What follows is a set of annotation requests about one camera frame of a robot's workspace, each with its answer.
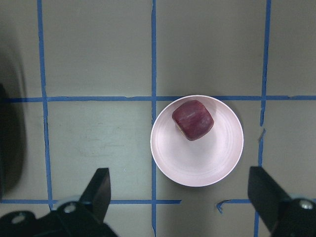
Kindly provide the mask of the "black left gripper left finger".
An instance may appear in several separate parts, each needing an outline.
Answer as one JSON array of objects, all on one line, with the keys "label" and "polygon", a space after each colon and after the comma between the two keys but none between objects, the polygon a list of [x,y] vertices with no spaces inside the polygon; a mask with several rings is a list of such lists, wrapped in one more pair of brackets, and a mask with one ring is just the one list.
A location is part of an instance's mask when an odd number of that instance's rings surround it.
[{"label": "black left gripper left finger", "polygon": [[111,201],[111,182],[108,168],[98,168],[79,198],[99,222],[103,222]]}]

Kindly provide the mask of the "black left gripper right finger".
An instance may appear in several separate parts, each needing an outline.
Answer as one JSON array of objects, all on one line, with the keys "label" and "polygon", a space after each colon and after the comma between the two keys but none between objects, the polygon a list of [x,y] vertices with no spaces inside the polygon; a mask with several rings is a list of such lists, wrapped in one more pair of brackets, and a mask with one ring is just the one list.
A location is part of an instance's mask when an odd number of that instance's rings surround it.
[{"label": "black left gripper right finger", "polygon": [[259,166],[249,169],[247,194],[256,212],[272,233],[281,214],[291,202],[291,197]]}]

